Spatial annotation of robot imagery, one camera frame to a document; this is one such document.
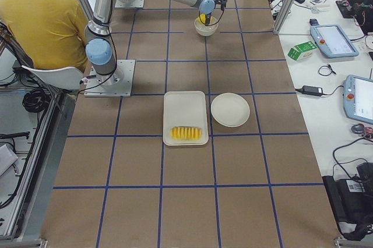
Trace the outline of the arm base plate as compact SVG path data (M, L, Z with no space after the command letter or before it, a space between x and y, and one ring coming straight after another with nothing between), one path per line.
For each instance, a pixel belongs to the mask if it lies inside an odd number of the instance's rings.
M101 75L97 73L98 66L93 65L86 89L85 97L130 97L132 91L135 60L117 60L117 68L113 75Z
M115 9L142 9L145 0L117 0Z

